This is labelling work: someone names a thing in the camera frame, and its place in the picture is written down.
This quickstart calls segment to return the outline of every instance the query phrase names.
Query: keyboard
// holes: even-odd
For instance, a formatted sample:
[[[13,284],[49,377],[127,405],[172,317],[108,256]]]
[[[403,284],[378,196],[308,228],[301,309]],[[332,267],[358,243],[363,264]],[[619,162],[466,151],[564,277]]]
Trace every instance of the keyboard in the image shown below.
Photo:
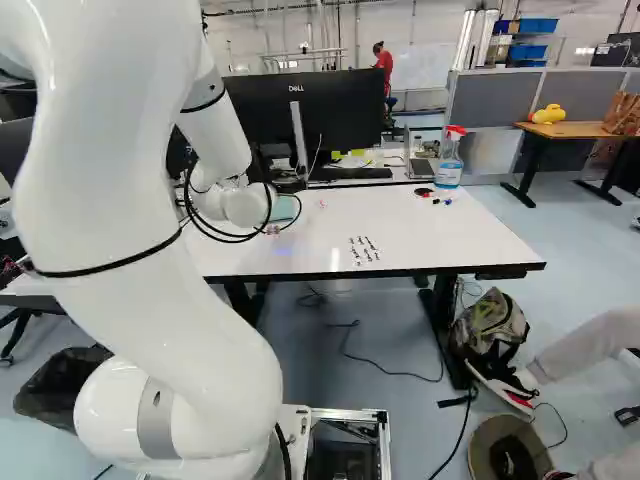
[[[392,178],[389,168],[318,168],[309,177],[311,180],[366,180],[370,178]]]

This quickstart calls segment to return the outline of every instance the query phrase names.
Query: floor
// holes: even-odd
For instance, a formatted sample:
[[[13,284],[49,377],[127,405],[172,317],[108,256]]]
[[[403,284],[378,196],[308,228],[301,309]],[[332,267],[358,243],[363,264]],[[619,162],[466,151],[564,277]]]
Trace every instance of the floor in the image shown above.
[[[529,341],[517,357],[521,364],[536,351],[591,316],[634,302],[640,276],[640,232],[629,228],[640,215],[640,199],[616,192],[625,202],[613,207],[566,181],[536,181],[531,196],[538,208],[529,210],[498,186],[473,186],[469,191],[512,228],[547,262],[546,270],[522,280],[473,285],[468,290],[498,285],[510,293],[532,326]],[[439,410],[436,402],[455,396],[445,379],[437,385],[411,378],[388,377],[374,368],[338,354],[344,329],[327,323],[360,320],[348,350],[375,359],[388,369],[436,377],[438,353],[425,323],[415,288],[409,279],[314,282],[326,293],[321,306],[302,306],[309,293],[303,283],[273,286],[260,328],[280,358],[285,400],[316,407],[385,408],[390,412],[394,478],[428,477],[449,455],[461,427],[464,408]],[[465,304],[473,297],[465,295]],[[0,332],[0,344],[8,332]],[[45,317],[33,322],[16,351],[21,360],[0,370],[0,464],[3,478],[89,480],[104,462],[92,458],[75,437],[17,417],[12,398],[29,376],[66,345],[92,341],[68,320]],[[584,374],[543,391],[557,407],[569,430],[566,444],[553,450],[556,464],[567,470],[589,459],[640,441],[640,426],[623,430],[611,413],[640,403],[640,365],[635,357],[607,361]],[[484,419],[508,408],[481,391],[473,404],[470,432]],[[536,428],[547,444],[562,437],[551,410],[541,409]],[[462,448],[442,480],[467,479]],[[112,470],[103,480],[132,480],[128,472]]]

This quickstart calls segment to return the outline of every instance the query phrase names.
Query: person's leg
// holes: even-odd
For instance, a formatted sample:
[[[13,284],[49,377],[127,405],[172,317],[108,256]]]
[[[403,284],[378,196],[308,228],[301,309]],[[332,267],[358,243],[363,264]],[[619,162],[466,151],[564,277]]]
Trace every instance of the person's leg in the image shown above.
[[[622,453],[607,455],[596,460],[577,480],[637,480],[640,478],[640,443],[631,445]]]
[[[599,315],[540,353],[527,366],[539,384],[561,380],[615,357],[625,348],[640,346],[640,306]],[[526,374],[518,372],[524,384]]]

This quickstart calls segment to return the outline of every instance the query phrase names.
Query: spray bottle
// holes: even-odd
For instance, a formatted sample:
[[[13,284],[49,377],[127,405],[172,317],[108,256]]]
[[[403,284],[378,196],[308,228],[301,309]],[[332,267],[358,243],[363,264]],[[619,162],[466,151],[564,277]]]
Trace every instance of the spray bottle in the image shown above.
[[[467,131],[460,125],[447,125],[446,132],[449,148],[442,153],[434,183],[438,194],[450,196],[460,186],[463,163],[458,156],[458,145]]]

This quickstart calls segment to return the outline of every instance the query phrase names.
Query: wooden desk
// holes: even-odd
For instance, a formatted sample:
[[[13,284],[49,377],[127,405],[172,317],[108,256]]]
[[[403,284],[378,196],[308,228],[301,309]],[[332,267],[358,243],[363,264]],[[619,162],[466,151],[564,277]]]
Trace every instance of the wooden desk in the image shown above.
[[[539,125],[531,122],[516,122],[516,127],[525,131],[525,143],[523,144],[523,154],[526,155],[526,167],[524,176],[518,187],[507,182],[501,182],[500,185],[509,193],[514,195],[518,200],[529,208],[535,208],[535,202],[527,195],[533,177],[538,171],[540,159],[544,154],[551,141],[560,140],[599,140],[603,138],[609,139],[625,139],[624,135],[614,135],[602,128],[602,122],[558,122],[553,125]],[[624,149],[627,143],[618,153],[615,161],[612,163],[602,185],[595,187],[583,180],[574,180],[579,185],[609,203],[620,206],[622,202],[611,195],[609,191],[615,183],[619,172],[624,167],[625,157]]]
[[[580,140],[597,138],[621,138],[602,128],[602,122],[558,122],[553,125],[539,125],[531,122],[516,122],[516,127],[551,140]]]

